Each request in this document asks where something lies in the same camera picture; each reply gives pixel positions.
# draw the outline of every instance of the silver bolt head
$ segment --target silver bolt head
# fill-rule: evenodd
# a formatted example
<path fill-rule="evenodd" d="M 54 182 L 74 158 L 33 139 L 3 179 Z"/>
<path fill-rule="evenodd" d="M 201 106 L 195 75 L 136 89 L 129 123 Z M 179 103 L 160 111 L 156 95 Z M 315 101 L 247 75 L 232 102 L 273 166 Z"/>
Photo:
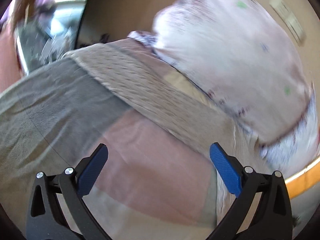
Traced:
<path fill-rule="evenodd" d="M 244 168 L 244 171 L 246 173 L 253 173 L 253 168 L 251 168 L 250 166 L 247 166 L 247 167 Z"/>
<path fill-rule="evenodd" d="M 67 175 L 72 174 L 72 173 L 73 173 L 73 168 L 67 168 L 67 169 L 65 169 L 64 173 L 67 174 Z"/>
<path fill-rule="evenodd" d="M 280 171 L 276 171 L 275 172 L 275 176 L 278 177 L 278 178 L 281 178 L 282 177 L 282 173 Z"/>
<path fill-rule="evenodd" d="M 43 172 L 41 171 L 41 172 L 38 172 L 37 173 L 37 179 L 41 179 L 42 177 L 43 177 Z"/>

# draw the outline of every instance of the mirror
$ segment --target mirror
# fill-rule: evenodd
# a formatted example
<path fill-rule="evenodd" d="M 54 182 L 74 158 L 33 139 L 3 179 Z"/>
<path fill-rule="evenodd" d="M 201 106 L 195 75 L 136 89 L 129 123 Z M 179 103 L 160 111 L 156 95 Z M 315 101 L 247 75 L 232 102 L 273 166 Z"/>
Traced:
<path fill-rule="evenodd" d="M 18 0 L 15 38 L 25 75 L 75 48 L 87 0 Z"/>

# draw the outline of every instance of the fabric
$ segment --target fabric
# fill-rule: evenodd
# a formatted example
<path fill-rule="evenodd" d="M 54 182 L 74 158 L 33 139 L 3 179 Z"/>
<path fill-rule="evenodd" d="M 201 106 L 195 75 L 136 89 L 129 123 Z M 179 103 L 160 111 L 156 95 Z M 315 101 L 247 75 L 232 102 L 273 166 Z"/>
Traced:
<path fill-rule="evenodd" d="M 260 155 L 271 169 L 285 177 L 298 173 L 319 154 L 319 128 L 316 96 L 313 92 L 308 108 L 298 125 L 278 142 L 261 148 Z"/>
<path fill-rule="evenodd" d="M 210 145 L 213 141 L 218 141 L 227 153 L 235 156 L 243 165 L 249 165 L 257 172 L 272 173 L 265 165 L 265 160 L 255 152 L 257 138 L 245 134 L 243 129 L 220 109 L 208 108 L 168 86 L 146 65 L 129 55 L 126 56 L 128 53 L 113 48 L 110 44 L 96 44 L 68 52 L 66 57 L 73 58 L 119 98 L 206 158 L 209 158 Z M 233 201 L 234 197 L 218 176 L 218 222 Z"/>
<path fill-rule="evenodd" d="M 298 123 L 311 90 L 285 31 L 254 0 L 178 0 L 154 20 L 153 49 L 259 144 Z"/>
<path fill-rule="evenodd" d="M 151 33 L 133 31 L 128 37 L 139 41 L 154 52 L 152 46 L 157 38 Z M 209 97 L 181 73 L 171 70 L 164 79 L 199 102 L 213 106 Z M 281 170 L 286 178 L 300 172 L 318 155 L 319 129 L 315 101 L 313 91 L 308 107 L 298 124 L 277 142 L 260 147 L 260 156 L 267 160 L 270 169 Z"/>
<path fill-rule="evenodd" d="M 171 69 L 133 40 L 114 45 L 134 50 L 159 78 Z M 0 202 L 23 233 L 36 173 L 75 167 L 99 143 L 108 146 L 109 160 L 85 202 L 113 239 L 163 239 L 164 232 L 167 238 L 205 239 L 215 228 L 212 163 L 74 61 L 61 60 L 23 78 L 0 96 L 0 109 Z"/>

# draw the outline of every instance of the light switch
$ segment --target light switch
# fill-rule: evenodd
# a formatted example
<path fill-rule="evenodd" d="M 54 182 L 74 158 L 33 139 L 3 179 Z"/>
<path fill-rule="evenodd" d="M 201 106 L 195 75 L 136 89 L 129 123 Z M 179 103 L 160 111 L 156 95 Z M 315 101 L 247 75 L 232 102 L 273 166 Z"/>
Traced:
<path fill-rule="evenodd" d="M 295 40 L 297 41 L 298 45 L 301 46 L 303 41 L 305 40 L 306 34 L 289 6 L 283 0 L 271 0 L 270 6 L 285 22 Z"/>

